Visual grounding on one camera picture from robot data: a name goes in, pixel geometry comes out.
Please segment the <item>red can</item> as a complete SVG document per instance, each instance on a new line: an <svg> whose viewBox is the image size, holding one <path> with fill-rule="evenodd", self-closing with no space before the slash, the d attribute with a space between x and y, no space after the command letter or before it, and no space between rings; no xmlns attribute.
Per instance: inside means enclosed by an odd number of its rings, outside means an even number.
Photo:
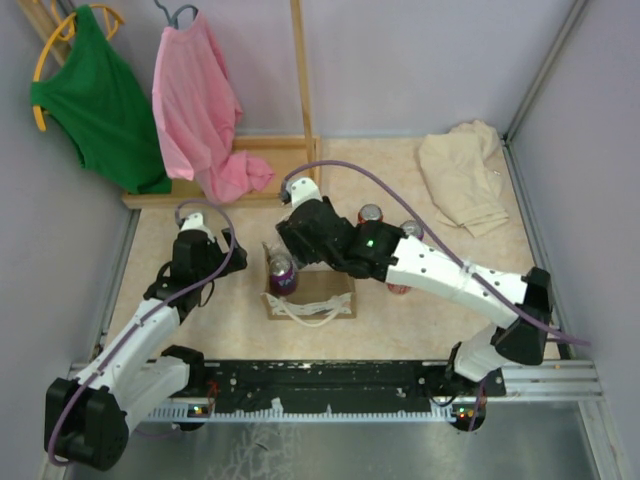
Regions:
<svg viewBox="0 0 640 480"><path fill-rule="evenodd" d="M363 205L357 214L357 221L359 224L364 224L370 221L382 221L384 219L382 209L374 203Z"/></svg>
<svg viewBox="0 0 640 480"><path fill-rule="evenodd" d="M387 284L387 288L391 293L397 294L397 295L404 295L411 290L409 286L397 285L397 284Z"/></svg>

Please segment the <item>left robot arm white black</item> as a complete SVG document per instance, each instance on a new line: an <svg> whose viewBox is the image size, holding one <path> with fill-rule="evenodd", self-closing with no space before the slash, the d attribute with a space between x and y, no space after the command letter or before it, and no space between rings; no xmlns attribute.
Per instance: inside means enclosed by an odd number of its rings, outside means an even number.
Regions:
<svg viewBox="0 0 640 480"><path fill-rule="evenodd" d="M121 458L131 434L165 399L181 391L194 397L208 384L200 353L171 348L151 354L204 304L204 289L247 266L233 227L222 231L221 250L211 231L189 221L126 327L71 379L58 378L45 395L44 448L51 464L80 463L100 471Z"/></svg>

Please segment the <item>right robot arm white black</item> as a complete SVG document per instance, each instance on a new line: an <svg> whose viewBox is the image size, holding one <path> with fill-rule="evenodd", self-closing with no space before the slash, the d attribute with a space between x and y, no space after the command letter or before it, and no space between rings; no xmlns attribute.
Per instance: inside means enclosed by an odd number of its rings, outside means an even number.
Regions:
<svg viewBox="0 0 640 480"><path fill-rule="evenodd" d="M356 279L426 291L465 306L491 322L450 356L448 387L470 395L508 362L537 366L544 358L553 309L551 276L534 267L525 275L465 263L382 221L354 225L330 201L299 205L276 231L302 266L326 263Z"/></svg>

